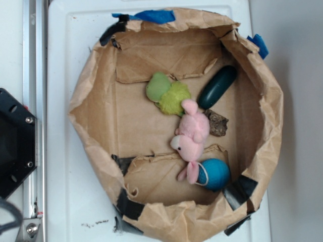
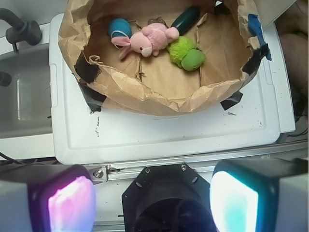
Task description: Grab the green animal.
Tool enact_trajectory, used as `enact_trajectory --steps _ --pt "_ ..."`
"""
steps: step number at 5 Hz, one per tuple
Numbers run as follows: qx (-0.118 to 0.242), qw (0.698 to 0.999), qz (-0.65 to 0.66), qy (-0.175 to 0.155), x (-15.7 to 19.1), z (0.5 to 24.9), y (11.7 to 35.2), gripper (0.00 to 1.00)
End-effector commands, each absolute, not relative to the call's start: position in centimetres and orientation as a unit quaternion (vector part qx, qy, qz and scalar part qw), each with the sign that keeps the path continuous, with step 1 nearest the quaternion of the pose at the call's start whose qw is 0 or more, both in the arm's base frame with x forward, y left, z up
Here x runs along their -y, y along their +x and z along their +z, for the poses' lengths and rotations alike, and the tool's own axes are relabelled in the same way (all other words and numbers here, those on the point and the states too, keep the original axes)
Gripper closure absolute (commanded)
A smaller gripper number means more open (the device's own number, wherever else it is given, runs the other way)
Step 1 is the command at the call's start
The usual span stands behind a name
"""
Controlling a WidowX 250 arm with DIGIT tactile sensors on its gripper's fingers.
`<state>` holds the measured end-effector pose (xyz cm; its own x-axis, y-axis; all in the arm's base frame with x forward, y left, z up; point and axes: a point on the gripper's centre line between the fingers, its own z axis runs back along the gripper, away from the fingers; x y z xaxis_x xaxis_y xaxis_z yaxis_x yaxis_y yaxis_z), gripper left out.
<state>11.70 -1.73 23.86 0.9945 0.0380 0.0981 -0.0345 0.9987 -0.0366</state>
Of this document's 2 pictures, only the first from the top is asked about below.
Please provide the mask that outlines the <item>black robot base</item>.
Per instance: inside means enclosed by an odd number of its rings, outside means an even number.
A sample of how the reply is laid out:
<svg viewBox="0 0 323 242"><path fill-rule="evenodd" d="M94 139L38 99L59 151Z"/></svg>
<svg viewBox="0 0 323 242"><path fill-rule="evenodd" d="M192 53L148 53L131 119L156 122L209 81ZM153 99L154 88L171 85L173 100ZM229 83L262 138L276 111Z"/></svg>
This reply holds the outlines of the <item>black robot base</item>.
<svg viewBox="0 0 323 242"><path fill-rule="evenodd" d="M36 117L1 88L1 198L7 199L36 168Z"/></svg>

